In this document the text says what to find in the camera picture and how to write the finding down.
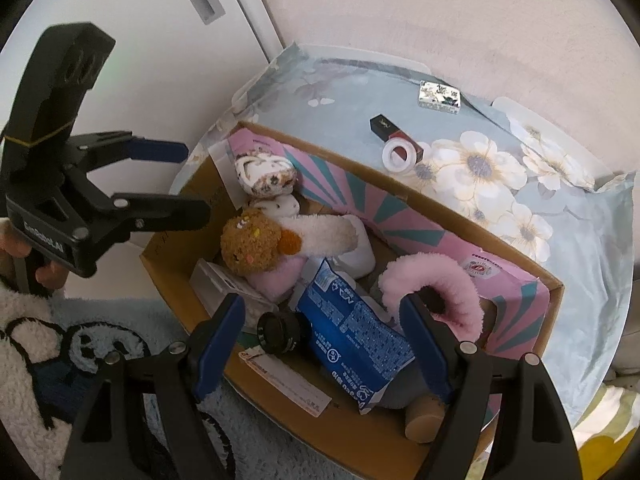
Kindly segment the person's left hand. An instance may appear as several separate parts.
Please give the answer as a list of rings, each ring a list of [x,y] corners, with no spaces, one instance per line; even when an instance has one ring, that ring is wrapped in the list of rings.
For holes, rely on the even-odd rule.
[[[70,271],[56,261],[39,260],[38,252],[32,256],[32,246],[7,218],[1,219],[0,245],[1,279],[6,284],[17,288],[18,269],[24,264],[26,274],[50,292],[64,287]]]

